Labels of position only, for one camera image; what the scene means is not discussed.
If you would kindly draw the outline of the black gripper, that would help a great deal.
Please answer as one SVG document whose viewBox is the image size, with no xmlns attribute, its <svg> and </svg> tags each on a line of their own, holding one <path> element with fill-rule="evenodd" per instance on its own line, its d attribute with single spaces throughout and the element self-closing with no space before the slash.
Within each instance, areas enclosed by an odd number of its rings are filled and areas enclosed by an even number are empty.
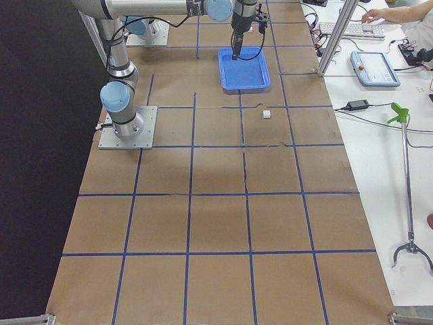
<svg viewBox="0 0 433 325">
<path fill-rule="evenodd" d="M 233 33 L 231 36 L 232 60 L 237 60 L 241 54 L 244 34 L 250 30 L 251 23 L 255 19 L 258 23 L 258 31 L 265 34 L 269 23 L 269 15 L 258 9 L 256 12 L 256 0 L 235 0 L 233 2 L 233 15 L 231 27 Z"/>
</svg>

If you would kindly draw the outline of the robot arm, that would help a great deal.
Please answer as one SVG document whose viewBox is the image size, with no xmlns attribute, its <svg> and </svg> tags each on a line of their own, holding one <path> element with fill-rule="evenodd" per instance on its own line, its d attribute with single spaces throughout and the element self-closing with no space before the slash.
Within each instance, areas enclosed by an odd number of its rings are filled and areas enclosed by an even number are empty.
<svg viewBox="0 0 433 325">
<path fill-rule="evenodd" d="M 109 82 L 100 91 L 100 99 L 111 126 L 106 133 L 121 141 L 147 136 L 153 141 L 157 107 L 134 105 L 139 72 L 129 58 L 120 20 L 95 21 L 107 55 L 106 70 Z"/>
<path fill-rule="evenodd" d="M 114 20 L 119 16 L 141 16 L 153 19 L 155 15 L 186 15 L 189 17 L 207 15 L 212 20 L 223 22 L 231 19 L 232 59 L 241 57 L 244 33 L 257 22 L 259 33 L 266 33 L 268 13 L 256 1 L 73 1 L 82 13 L 100 20 Z"/>
</svg>

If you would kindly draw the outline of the person's hand at keyboard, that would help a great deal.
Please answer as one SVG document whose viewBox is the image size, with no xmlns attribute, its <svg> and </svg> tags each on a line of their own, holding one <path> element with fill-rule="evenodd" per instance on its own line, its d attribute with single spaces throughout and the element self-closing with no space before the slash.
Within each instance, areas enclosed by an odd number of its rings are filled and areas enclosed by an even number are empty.
<svg viewBox="0 0 433 325">
<path fill-rule="evenodd" d="M 371 9 L 361 17 L 362 24 L 369 24 L 380 19 L 386 19 L 387 9 Z"/>
</svg>

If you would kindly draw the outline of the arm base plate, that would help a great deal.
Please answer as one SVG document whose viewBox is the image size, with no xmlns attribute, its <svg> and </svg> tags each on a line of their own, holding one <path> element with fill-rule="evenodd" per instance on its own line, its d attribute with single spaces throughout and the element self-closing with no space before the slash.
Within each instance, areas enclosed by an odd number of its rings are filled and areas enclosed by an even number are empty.
<svg viewBox="0 0 433 325">
<path fill-rule="evenodd" d="M 165 47 L 170 26 L 162 21 L 141 20 L 127 26 L 127 47 Z"/>
<path fill-rule="evenodd" d="M 135 118 L 124 125 L 113 123 L 107 113 L 101 130 L 99 149 L 101 150 L 150 150 L 154 143 L 154 131 L 157 120 L 157 106 L 136 106 Z"/>
</svg>

